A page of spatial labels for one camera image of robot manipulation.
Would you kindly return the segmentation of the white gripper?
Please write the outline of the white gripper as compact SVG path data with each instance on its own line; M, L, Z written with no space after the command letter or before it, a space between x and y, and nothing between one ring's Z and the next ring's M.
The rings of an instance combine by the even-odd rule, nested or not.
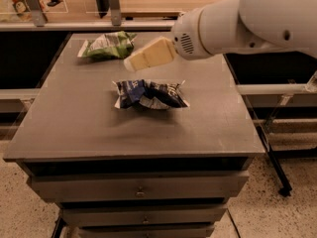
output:
M186 60L203 60L211 55L202 45L199 32L202 8L180 14L171 28L173 42L166 37L158 37L144 47L132 52L124 59L128 71L170 63L177 54Z

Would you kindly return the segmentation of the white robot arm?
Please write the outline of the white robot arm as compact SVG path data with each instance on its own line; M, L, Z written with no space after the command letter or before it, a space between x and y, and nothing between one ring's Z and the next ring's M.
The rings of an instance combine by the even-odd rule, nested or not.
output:
M317 58L317 0L222 0L180 15L124 59L129 71L219 54L300 52Z

